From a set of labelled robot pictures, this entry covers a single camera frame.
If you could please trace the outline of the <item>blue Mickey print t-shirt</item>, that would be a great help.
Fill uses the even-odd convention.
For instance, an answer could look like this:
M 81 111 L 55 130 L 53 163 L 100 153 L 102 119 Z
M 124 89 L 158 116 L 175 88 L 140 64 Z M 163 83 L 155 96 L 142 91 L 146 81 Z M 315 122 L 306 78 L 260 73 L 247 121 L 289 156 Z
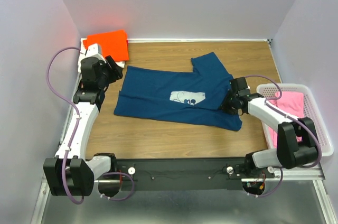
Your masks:
M 219 109 L 233 76 L 213 52 L 191 63 L 191 72 L 128 66 L 114 114 L 239 131 L 239 116 Z

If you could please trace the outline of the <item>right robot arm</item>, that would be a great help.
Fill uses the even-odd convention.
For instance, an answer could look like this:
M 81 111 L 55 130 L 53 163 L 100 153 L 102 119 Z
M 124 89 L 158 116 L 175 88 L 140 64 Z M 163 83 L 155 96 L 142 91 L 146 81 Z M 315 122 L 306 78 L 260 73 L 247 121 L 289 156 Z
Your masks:
M 311 168 L 318 165 L 322 158 L 314 122 L 308 117 L 299 118 L 273 105 L 271 101 L 278 100 L 283 95 L 280 86 L 275 86 L 279 95 L 265 98 L 259 93 L 250 92 L 245 77 L 232 79 L 230 90 L 219 106 L 226 114 L 237 115 L 241 110 L 252 115 L 277 133 L 276 148 L 245 156 L 243 172 L 251 178 L 270 166 L 285 169 Z

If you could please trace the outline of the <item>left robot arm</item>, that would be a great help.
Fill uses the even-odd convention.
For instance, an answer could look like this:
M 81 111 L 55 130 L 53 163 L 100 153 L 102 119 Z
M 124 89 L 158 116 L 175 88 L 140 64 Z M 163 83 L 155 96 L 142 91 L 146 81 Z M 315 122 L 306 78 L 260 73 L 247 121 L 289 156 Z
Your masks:
M 111 56 L 87 57 L 80 62 L 80 74 L 81 80 L 70 102 L 73 111 L 64 140 L 55 156 L 43 164 L 54 196 L 89 196 L 97 178 L 112 179 L 117 173 L 114 154 L 99 153 L 86 160 L 86 149 L 106 88 L 122 78 L 122 68 Z

